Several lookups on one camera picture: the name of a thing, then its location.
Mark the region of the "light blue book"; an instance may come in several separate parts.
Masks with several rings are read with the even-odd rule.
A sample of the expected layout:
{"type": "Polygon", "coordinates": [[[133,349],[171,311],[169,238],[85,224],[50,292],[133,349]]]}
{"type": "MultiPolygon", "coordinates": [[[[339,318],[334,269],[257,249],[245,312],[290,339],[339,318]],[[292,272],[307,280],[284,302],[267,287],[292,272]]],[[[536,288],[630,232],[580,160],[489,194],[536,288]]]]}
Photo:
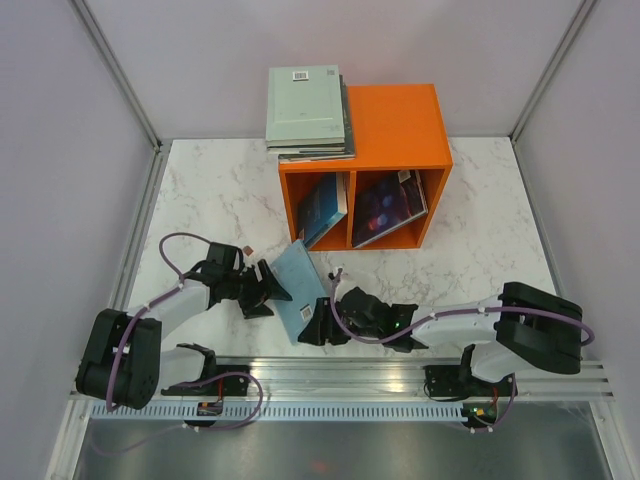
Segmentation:
{"type": "Polygon", "coordinates": [[[276,311],[292,345],[313,317],[316,300],[325,297],[325,289],[307,249],[300,240],[288,246],[271,264],[279,284],[291,301],[274,300],[276,311]]]}

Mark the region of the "teal ocean cover book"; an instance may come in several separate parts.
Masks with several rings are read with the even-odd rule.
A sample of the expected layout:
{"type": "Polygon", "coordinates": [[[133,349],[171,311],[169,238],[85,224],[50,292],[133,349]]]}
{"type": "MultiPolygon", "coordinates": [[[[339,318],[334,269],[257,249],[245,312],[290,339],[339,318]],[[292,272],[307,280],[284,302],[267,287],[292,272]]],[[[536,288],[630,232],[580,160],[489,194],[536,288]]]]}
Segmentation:
{"type": "Polygon", "coordinates": [[[299,203],[297,238],[310,249],[347,213],[347,177],[327,173],[299,203]]]}

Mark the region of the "dark galaxy cover book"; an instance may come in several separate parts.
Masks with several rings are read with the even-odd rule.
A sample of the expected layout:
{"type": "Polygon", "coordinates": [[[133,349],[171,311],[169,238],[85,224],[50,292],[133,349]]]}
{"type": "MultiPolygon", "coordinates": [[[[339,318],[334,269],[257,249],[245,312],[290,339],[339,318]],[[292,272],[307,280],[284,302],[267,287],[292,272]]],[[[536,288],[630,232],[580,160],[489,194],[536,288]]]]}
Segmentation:
{"type": "Polygon", "coordinates": [[[419,171],[392,172],[356,195],[352,247],[362,248],[427,213],[419,171]]]}

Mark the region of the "black cover book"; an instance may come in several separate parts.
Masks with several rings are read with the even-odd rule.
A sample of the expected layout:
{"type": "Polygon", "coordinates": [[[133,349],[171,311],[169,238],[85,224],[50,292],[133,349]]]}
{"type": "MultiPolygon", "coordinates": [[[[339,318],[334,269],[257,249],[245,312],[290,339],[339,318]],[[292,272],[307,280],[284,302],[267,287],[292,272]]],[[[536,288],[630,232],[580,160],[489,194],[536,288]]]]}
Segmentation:
{"type": "Polygon", "coordinates": [[[341,145],[318,144],[302,146],[268,147],[267,152],[276,154],[279,161],[298,161],[304,159],[342,159],[355,157],[355,140],[351,122],[347,85],[343,75],[339,75],[341,87],[342,116],[345,138],[341,145]]]}

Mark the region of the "Alice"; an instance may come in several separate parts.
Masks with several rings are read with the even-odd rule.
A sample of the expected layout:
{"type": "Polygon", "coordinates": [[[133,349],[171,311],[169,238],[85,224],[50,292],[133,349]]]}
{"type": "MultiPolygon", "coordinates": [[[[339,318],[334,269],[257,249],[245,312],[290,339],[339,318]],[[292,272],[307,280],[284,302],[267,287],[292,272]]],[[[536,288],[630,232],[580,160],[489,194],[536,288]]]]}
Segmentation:
{"type": "Polygon", "coordinates": [[[352,124],[351,109],[349,105],[348,89],[343,76],[340,76],[342,111],[345,129],[344,146],[334,147],[305,147],[298,150],[276,153],[276,158],[282,162],[309,162],[324,160],[353,159],[356,156],[356,145],[352,124]]]}

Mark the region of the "grey-green book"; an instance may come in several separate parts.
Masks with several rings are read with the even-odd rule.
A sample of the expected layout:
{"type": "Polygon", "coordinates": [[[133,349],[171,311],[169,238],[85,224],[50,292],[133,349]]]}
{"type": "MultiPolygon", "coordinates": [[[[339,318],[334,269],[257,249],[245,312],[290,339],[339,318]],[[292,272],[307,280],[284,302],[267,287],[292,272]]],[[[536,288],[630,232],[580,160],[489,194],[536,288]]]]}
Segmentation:
{"type": "Polygon", "coordinates": [[[338,66],[269,70],[266,119],[269,147],[340,144],[344,138],[338,66]]]}

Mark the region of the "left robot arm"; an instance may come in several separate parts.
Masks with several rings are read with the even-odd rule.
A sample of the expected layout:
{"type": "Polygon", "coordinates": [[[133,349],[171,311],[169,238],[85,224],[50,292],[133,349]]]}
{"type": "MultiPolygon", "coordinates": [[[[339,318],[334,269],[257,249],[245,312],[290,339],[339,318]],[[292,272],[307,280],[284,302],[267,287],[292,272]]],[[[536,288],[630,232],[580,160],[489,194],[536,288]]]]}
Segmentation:
{"type": "Polygon", "coordinates": [[[77,370],[77,392],[103,400],[110,412],[140,410],[158,390],[161,342],[182,323],[224,300],[237,302],[246,319],[272,316],[270,300],[292,300],[266,261],[247,266],[240,248],[206,244],[206,257],[178,271],[169,290],[138,307],[97,314],[77,370]]]}

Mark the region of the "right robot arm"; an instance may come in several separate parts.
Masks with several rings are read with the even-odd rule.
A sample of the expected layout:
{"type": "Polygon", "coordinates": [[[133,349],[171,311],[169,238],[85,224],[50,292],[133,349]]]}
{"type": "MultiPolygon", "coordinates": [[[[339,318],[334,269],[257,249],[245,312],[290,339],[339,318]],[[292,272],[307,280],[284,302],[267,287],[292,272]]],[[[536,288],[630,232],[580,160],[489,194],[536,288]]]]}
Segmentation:
{"type": "Polygon", "coordinates": [[[301,309],[292,340],[313,346],[358,341],[412,353],[456,344],[456,365],[428,366],[426,394],[441,401],[507,396],[514,374],[538,369],[559,375],[581,370],[581,352],[594,340],[580,306],[520,282],[501,293],[450,307],[387,304],[358,287],[332,292],[301,309]]]}

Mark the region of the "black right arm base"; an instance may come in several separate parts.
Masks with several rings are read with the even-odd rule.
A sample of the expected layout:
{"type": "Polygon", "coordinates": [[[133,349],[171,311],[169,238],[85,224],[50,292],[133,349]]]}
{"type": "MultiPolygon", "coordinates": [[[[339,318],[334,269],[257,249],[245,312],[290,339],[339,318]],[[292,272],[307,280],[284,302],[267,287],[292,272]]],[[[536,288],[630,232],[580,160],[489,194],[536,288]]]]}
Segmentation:
{"type": "Polygon", "coordinates": [[[469,397],[467,388],[459,380],[458,368],[453,365],[423,367],[424,394],[437,402],[462,401],[469,397]]]}

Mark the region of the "orange wooden shelf box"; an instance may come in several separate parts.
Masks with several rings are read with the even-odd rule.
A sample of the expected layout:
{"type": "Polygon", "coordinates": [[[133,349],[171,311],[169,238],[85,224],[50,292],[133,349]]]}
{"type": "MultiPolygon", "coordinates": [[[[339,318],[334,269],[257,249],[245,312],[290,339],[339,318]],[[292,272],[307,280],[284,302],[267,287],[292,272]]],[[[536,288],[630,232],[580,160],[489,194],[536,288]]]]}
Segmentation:
{"type": "Polygon", "coordinates": [[[323,175],[330,172],[347,174],[348,214],[311,249],[349,251],[353,248],[357,194],[394,171],[417,170],[425,193],[427,214],[364,248],[418,249],[423,244],[453,169],[435,86],[350,86],[348,99],[356,147],[353,159],[284,162],[278,165],[290,239],[298,237],[298,204],[323,175]]]}

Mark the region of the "left aluminium frame post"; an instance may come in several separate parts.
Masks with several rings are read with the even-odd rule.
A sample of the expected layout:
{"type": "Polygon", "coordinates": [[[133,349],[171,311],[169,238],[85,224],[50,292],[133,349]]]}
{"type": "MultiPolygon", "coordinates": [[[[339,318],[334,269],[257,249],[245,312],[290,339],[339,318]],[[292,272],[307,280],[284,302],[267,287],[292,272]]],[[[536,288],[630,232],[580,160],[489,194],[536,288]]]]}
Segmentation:
{"type": "Polygon", "coordinates": [[[132,113],[147,142],[155,153],[159,152],[162,147],[162,140],[145,112],[138,95],[129,81],[114,49],[110,45],[95,13],[91,9],[89,2],[85,0],[69,0],[68,4],[96,49],[110,77],[115,82],[118,91],[122,95],[125,104],[132,113]]]}

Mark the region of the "aluminium frame post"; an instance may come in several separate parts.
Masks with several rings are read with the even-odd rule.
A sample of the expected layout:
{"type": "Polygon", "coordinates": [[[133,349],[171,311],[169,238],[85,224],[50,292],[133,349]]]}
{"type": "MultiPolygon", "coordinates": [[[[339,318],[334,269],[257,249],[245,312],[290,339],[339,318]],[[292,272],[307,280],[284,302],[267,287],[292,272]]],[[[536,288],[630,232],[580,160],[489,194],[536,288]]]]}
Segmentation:
{"type": "Polygon", "coordinates": [[[125,104],[132,113],[147,142],[155,153],[159,152],[162,147],[162,140],[145,112],[138,95],[129,81],[114,49],[110,45],[95,13],[91,9],[89,2],[85,0],[69,0],[68,4],[96,49],[110,77],[115,82],[118,91],[122,95],[125,104]]]}
{"type": "Polygon", "coordinates": [[[522,136],[526,126],[533,116],[539,102],[550,88],[554,78],[561,69],[564,61],[569,56],[572,48],[578,41],[586,24],[599,5],[598,0],[581,0],[572,15],[567,27],[558,41],[553,53],[547,61],[533,90],[528,96],[513,128],[509,134],[512,145],[515,145],[522,136]]]}

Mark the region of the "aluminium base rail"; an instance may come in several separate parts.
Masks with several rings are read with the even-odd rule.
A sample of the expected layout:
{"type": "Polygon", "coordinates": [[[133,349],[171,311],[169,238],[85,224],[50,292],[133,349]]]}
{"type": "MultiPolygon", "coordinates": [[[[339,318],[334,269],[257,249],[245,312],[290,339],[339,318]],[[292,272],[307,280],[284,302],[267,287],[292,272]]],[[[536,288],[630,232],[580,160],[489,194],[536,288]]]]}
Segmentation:
{"type": "MultiPolygon", "coordinates": [[[[253,359],[243,399],[434,402],[425,359],[253,359]]],[[[262,421],[193,431],[183,420],[96,420],[73,395],[51,479],[631,479],[602,365],[522,373],[490,433],[461,422],[262,421]]]]}

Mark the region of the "right aluminium frame post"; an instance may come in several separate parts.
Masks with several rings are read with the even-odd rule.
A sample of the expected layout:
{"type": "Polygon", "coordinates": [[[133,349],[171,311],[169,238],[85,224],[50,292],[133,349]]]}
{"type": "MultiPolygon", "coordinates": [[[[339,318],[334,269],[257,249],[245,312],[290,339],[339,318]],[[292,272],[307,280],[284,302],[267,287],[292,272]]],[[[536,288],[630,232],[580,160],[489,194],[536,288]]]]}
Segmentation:
{"type": "Polygon", "coordinates": [[[564,61],[569,56],[572,48],[578,41],[586,24],[599,5],[598,0],[581,0],[572,15],[567,27],[558,41],[553,53],[547,61],[533,90],[528,96],[513,128],[509,134],[512,145],[515,145],[522,136],[526,126],[533,116],[539,102],[550,88],[554,78],[561,69],[564,61]]]}

